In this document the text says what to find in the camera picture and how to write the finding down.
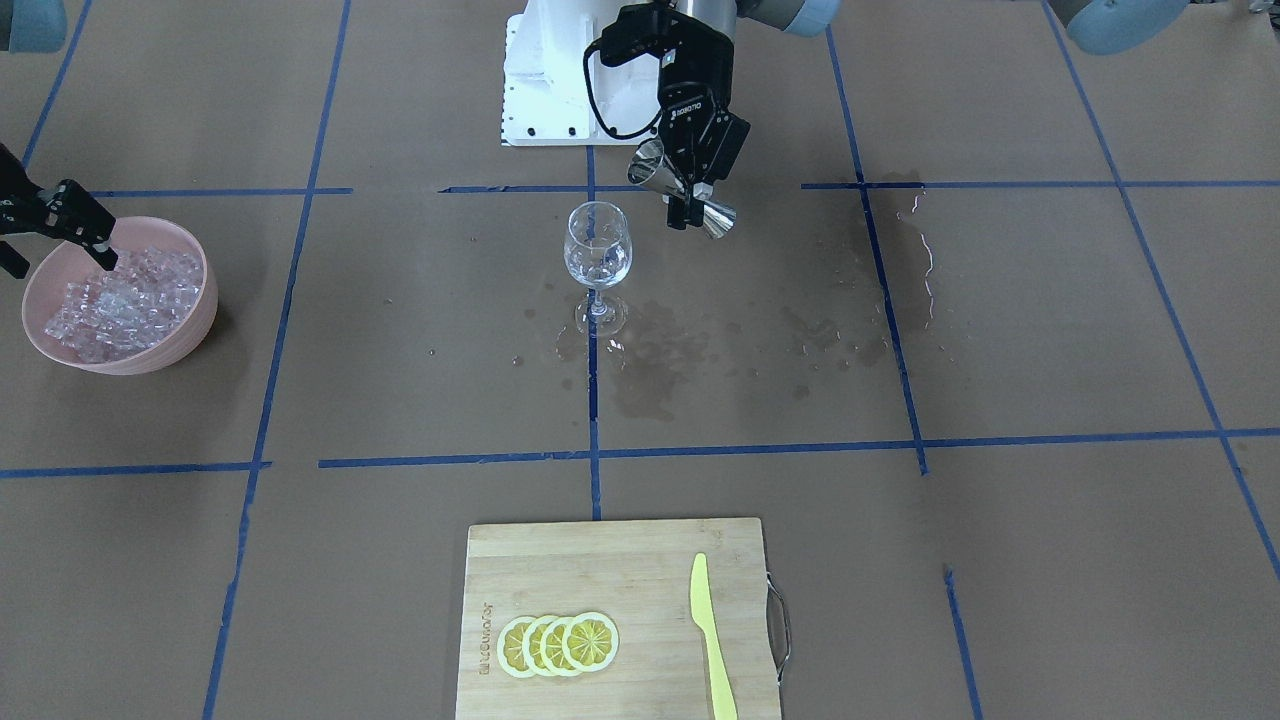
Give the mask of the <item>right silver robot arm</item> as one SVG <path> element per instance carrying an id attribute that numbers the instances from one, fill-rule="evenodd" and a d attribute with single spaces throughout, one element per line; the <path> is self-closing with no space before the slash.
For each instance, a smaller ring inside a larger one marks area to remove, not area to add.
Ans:
<path id="1" fill-rule="evenodd" d="M 67 41 L 61 1 L 3 1 L 4 53 L 55 53 Z M 111 247 L 116 218 L 83 186 L 63 179 L 44 188 L 27 176 L 20 159 L 1 146 L 1 233 L 41 234 L 81 246 L 105 272 L 116 268 Z"/>

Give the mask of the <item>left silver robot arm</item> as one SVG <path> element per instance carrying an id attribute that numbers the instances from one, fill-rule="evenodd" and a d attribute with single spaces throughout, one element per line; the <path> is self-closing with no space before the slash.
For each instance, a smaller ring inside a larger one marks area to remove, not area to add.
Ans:
<path id="1" fill-rule="evenodd" d="M 678 191 L 671 229 L 701 227 L 717 182 L 728 177 L 750 132 L 731 109 L 735 35 L 741 19 L 785 33 L 826 31 L 838 1 L 662 1 L 657 136 Z"/>

